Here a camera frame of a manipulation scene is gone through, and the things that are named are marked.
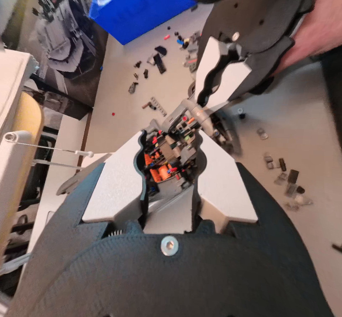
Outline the grey lego gear rack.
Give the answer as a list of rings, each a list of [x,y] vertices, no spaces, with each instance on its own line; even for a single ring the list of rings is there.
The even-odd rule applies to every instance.
[[[152,106],[154,108],[156,108],[156,110],[160,111],[160,113],[163,115],[163,117],[167,116],[167,112],[165,111],[165,109],[160,105],[160,103],[158,102],[158,100],[155,97],[151,97],[150,102],[152,104]]]

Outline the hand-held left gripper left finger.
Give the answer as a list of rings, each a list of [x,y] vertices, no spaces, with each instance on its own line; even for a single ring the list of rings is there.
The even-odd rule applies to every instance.
[[[126,223],[146,214],[146,131],[137,132],[105,161],[82,221]]]

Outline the black lego set box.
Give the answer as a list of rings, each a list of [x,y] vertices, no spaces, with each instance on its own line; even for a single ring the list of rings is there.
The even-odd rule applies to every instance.
[[[47,111],[81,120],[92,112],[108,33],[89,18],[92,0],[0,0],[5,49],[31,54],[37,89],[25,90]]]

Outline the blue storage bin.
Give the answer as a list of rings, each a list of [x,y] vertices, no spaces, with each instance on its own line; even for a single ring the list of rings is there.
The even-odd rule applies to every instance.
[[[195,4],[195,0],[111,0],[99,6],[92,0],[89,18],[125,45]]]

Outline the pile of small lego pieces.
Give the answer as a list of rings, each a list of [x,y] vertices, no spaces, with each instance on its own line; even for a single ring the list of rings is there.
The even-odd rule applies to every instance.
[[[177,38],[177,43],[180,45],[181,51],[186,51],[185,60],[183,62],[183,66],[188,68],[191,74],[193,74],[197,69],[197,60],[198,60],[198,50],[199,50],[199,41],[201,37],[201,31],[198,30],[194,32],[190,37],[184,38],[180,35],[179,32],[174,32],[175,37]]]

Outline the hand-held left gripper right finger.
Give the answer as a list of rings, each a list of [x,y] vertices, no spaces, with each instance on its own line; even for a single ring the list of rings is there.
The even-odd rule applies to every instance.
[[[256,210],[234,158],[206,133],[196,133],[196,166],[192,195],[192,228],[211,221],[222,234],[229,222],[254,224]]]

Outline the black lego plate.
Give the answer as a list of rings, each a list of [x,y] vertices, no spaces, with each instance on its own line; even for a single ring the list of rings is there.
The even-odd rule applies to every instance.
[[[159,53],[155,54],[153,56],[153,60],[155,62],[155,65],[157,66],[158,70],[159,70],[159,73],[162,75],[166,72],[166,67],[165,67],[165,64],[160,56]]]

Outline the lego instruction booklet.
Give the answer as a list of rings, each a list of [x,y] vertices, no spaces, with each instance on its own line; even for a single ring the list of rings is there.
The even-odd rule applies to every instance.
[[[0,52],[0,139],[11,131],[24,83],[35,69],[34,57],[25,52]]]

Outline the grey lego car model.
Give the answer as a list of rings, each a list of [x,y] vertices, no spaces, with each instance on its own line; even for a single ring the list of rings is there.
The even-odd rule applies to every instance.
[[[172,177],[183,182],[182,189],[194,180],[195,132],[203,130],[220,147],[241,155],[241,143],[232,117],[223,109],[227,102],[214,107],[201,107],[191,98],[183,100],[161,125],[151,120],[145,129],[145,172],[150,184],[150,196],[160,192],[163,183]]]

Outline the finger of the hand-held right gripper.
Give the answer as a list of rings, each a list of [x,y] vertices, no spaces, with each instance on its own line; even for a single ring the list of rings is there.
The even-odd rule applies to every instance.
[[[209,84],[209,93],[204,110],[218,110],[229,103],[229,98],[242,84],[251,72],[251,67],[247,61],[229,63],[222,71],[217,74],[219,79],[214,79]]]
[[[196,103],[206,105],[213,88],[218,86],[217,79],[228,63],[230,43],[219,41],[210,36],[205,46],[196,73]]]

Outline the person's right hand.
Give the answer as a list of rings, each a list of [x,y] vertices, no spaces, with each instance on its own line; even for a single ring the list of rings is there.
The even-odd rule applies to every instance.
[[[315,0],[294,35],[294,46],[282,57],[275,75],[310,56],[325,53],[342,44],[342,0]]]

